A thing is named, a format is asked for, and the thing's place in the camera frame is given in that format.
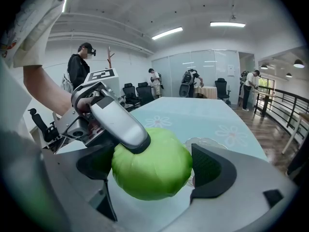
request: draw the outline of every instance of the flower pattern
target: flower pattern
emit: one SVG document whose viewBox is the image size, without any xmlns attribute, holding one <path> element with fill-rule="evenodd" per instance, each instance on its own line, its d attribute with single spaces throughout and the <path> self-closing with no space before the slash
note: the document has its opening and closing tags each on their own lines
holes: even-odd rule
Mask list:
<svg viewBox="0 0 309 232">
<path fill-rule="evenodd" d="M 169 122 L 169 117 L 163 117 L 160 118 L 160 116 L 154 116 L 153 119 L 148 118 L 146 119 L 146 125 L 145 127 L 160 127 L 160 128 L 164 128 L 165 126 L 171 126 L 172 123 Z"/>
<path fill-rule="evenodd" d="M 227 146 L 234 146 L 235 143 L 241 146 L 248 146 L 247 142 L 244 140 L 248 136 L 242 132 L 238 132 L 238 128 L 236 126 L 231 126 L 230 128 L 219 125 L 221 130 L 217 130 L 215 134 L 220 137 L 226 137 L 225 143 Z"/>
</svg>

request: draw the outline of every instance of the metal railing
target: metal railing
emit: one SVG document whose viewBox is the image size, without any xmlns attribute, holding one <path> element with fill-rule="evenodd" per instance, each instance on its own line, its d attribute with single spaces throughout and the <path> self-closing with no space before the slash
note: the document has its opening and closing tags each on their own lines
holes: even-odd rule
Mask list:
<svg viewBox="0 0 309 232">
<path fill-rule="evenodd" d="M 294 127 L 294 122 L 297 122 L 297 117 L 295 115 L 299 116 L 299 113 L 309 113 L 309 100 L 306 98 L 303 98 L 301 96 L 295 95 L 293 93 L 286 92 L 284 90 L 279 90 L 279 89 L 274 89 L 270 87 L 264 87 L 264 86 L 259 86 L 259 91 L 261 89 L 267 89 L 268 94 L 270 93 L 271 90 L 275 91 L 276 98 L 270 98 L 267 109 L 271 111 L 272 113 L 276 114 L 279 116 L 283 121 L 286 122 L 286 127 L 289 128 L 291 127 L 293 130 L 295 129 Z M 265 95 L 260 94 L 258 96 L 257 104 L 262 105 L 262 103 L 265 100 Z M 304 135 L 307 134 L 308 128 L 304 126 L 304 124 L 300 123 L 300 126 L 298 128 L 297 134 L 304 139 Z"/>
</svg>

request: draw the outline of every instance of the white ceiling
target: white ceiling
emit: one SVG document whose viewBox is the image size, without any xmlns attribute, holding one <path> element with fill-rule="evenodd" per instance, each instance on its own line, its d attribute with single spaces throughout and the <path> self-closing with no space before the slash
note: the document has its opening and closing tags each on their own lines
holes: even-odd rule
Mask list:
<svg viewBox="0 0 309 232">
<path fill-rule="evenodd" d="M 271 33 L 265 21 L 274 21 L 282 13 L 277 0 L 67 0 L 66 11 L 51 33 L 103 34 L 157 51 L 163 43 L 168 45 L 168 39 L 151 39 L 161 32 L 182 26 L 185 40 L 195 31 L 205 31 L 199 37 L 207 38 L 211 21 L 228 21 L 232 14 L 246 27 L 237 32 L 213 29 L 211 35 L 251 34 L 258 40 Z M 177 42 L 177 38 L 169 38 L 171 44 Z"/>
<path fill-rule="evenodd" d="M 268 70 L 260 69 L 260 71 L 288 80 L 289 78 L 286 77 L 287 73 L 291 73 L 293 78 L 296 79 L 309 80 L 308 53 L 309 49 L 307 47 L 298 47 L 286 52 L 278 53 L 275 56 L 259 61 L 259 67 L 261 67 L 262 64 L 270 66 L 268 67 Z M 294 67 L 293 65 L 296 59 L 302 60 L 305 67 L 302 69 Z"/>
</svg>

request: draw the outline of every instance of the backpack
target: backpack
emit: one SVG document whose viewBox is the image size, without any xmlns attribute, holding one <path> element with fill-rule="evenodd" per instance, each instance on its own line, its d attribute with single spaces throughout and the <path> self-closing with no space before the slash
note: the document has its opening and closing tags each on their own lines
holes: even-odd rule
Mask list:
<svg viewBox="0 0 309 232">
<path fill-rule="evenodd" d="M 73 91 L 74 91 L 73 84 L 70 81 L 70 75 L 69 75 L 68 72 L 63 74 L 63 78 L 62 78 L 62 82 L 61 82 L 61 87 L 65 91 L 69 92 L 70 94 L 72 94 Z"/>
<path fill-rule="evenodd" d="M 248 75 L 248 71 L 244 71 L 243 73 L 241 73 L 241 75 L 240 75 L 240 80 L 242 81 L 242 82 L 245 82 L 245 81 L 247 81 L 247 75 Z"/>
<path fill-rule="evenodd" d="M 193 74 L 191 71 L 186 71 L 183 75 L 183 81 L 182 83 L 186 83 L 188 85 L 191 85 L 193 84 L 193 80 L 194 80 L 194 77 L 193 77 Z"/>
</svg>

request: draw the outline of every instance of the black office chair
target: black office chair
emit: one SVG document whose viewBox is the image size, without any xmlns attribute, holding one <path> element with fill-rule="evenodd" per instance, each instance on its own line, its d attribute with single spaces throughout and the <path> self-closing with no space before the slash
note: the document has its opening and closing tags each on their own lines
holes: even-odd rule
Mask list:
<svg viewBox="0 0 309 232">
<path fill-rule="evenodd" d="M 127 104 L 133 105 L 134 108 L 139 105 L 140 100 L 136 96 L 135 87 L 131 83 L 126 83 L 122 90 L 125 93 L 123 97 L 125 98 Z"/>
<path fill-rule="evenodd" d="M 228 90 L 228 94 L 226 93 L 226 84 L 227 82 L 225 81 L 224 78 L 218 78 L 217 81 L 214 82 L 216 87 L 217 87 L 217 96 L 219 99 L 221 100 L 224 100 L 224 99 L 227 99 L 226 100 L 226 104 L 230 105 L 231 102 L 229 101 L 228 98 L 230 98 L 230 90 Z"/>
<path fill-rule="evenodd" d="M 44 140 L 49 143 L 52 140 L 60 139 L 59 132 L 55 127 L 55 122 L 50 123 L 51 126 L 47 127 L 42 120 L 41 116 L 37 114 L 37 110 L 32 108 L 30 110 L 30 115 L 32 117 L 33 122 L 37 125 L 37 127 L 42 131 Z"/>
<path fill-rule="evenodd" d="M 139 95 L 141 106 L 154 101 L 154 97 L 151 91 L 151 87 L 147 82 L 139 83 L 139 86 L 136 88 L 136 91 Z"/>
</svg>

